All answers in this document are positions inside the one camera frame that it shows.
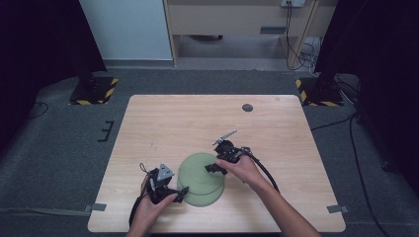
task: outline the white wall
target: white wall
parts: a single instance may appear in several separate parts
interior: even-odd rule
[[[80,0],[106,60],[172,60],[162,0]]]

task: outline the gray carpet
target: gray carpet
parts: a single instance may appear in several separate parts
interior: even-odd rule
[[[307,72],[110,70],[120,79],[106,105],[69,106],[76,78],[40,91],[31,118],[0,160],[0,208],[82,210],[96,199],[129,97],[135,94],[292,94]],[[304,107],[311,127],[350,116],[354,109]],[[107,142],[103,128],[115,125]],[[419,236],[419,200],[403,177],[383,172],[364,128],[353,123],[354,140],[372,207],[390,236]],[[317,129],[314,139],[336,198],[348,205],[347,228],[324,236],[382,236],[369,213],[352,150],[349,122]],[[102,236],[89,233],[88,217],[0,214],[0,236]]]

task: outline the right hand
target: right hand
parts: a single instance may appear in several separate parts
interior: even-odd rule
[[[261,184],[261,182],[267,182],[259,172],[255,162],[247,155],[240,156],[240,160],[236,164],[221,159],[216,159],[215,164],[233,173],[252,189],[255,185]]]

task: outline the black cable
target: black cable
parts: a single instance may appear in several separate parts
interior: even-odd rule
[[[278,192],[280,192],[280,189],[278,188],[277,183],[274,180],[274,177],[272,177],[272,175],[265,168],[265,166],[262,165],[262,163],[259,161],[259,159],[257,159],[253,155],[253,153],[250,151],[250,149],[245,149],[245,154],[248,155],[250,158],[252,158],[252,160],[261,168],[261,170],[266,174],[266,176],[268,177],[268,179],[271,181],[272,186],[274,187],[274,189],[277,190]]]
[[[286,39],[287,39],[287,68],[288,70],[298,70],[300,69],[304,63],[301,62],[301,60],[299,60],[298,55],[296,54],[296,52],[293,50],[293,47],[290,45],[290,39],[289,39],[289,29],[290,29],[290,25],[291,25],[291,17],[293,15],[293,3],[291,1],[287,1],[287,5],[288,5],[288,10],[287,10],[287,30],[286,30]],[[298,59],[298,62],[300,64],[299,67],[296,68],[291,68],[289,66],[289,57],[290,57],[290,50],[293,52],[293,54],[296,56],[296,58]]]
[[[345,122],[345,121],[347,121],[347,120],[351,119],[351,117],[352,117],[352,116],[353,116],[353,115],[350,115],[349,117],[347,117],[347,118],[345,118],[345,119],[343,119],[343,120],[333,121],[333,122],[331,122],[331,123],[329,123],[329,124],[326,124],[326,125],[321,125],[321,126],[318,126],[318,127],[312,128],[312,129],[311,129],[311,131],[314,131],[314,130],[316,130],[316,129],[323,128],[323,127],[326,127],[326,126],[337,125],[337,124],[339,124],[339,123],[342,123],[342,122]]]
[[[389,235],[387,234],[387,232],[385,232],[385,230],[382,228],[381,224],[379,224],[379,222],[378,222],[378,220],[377,220],[377,218],[376,218],[376,215],[375,215],[375,214],[374,214],[374,212],[373,212],[373,209],[372,209],[372,207],[371,207],[371,203],[370,203],[370,198],[369,198],[368,193],[367,193],[366,185],[365,185],[365,183],[364,183],[364,177],[363,177],[363,174],[362,174],[362,172],[361,172],[361,168],[360,168],[360,161],[359,161],[359,159],[358,159],[357,148],[355,147],[354,135],[353,135],[353,133],[352,133],[352,120],[354,119],[354,117],[355,117],[356,115],[357,115],[357,114],[353,114],[353,115],[351,116],[351,120],[349,121],[349,133],[350,133],[350,135],[351,135],[352,148],[354,149],[355,162],[356,162],[356,164],[357,164],[358,175],[360,176],[361,186],[362,186],[362,188],[363,188],[364,197],[366,198],[367,207],[368,207],[368,210],[370,211],[370,215],[371,215],[371,217],[373,218],[374,222],[376,223],[376,225],[377,225],[378,229],[381,231],[381,233],[382,233],[385,237],[389,237]]]

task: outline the left hand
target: left hand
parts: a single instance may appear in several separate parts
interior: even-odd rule
[[[141,184],[141,189],[144,189],[147,176]],[[131,227],[126,236],[142,237],[154,225],[160,213],[176,198],[177,194],[170,195],[157,204],[151,202],[148,195],[142,198],[135,211]]]

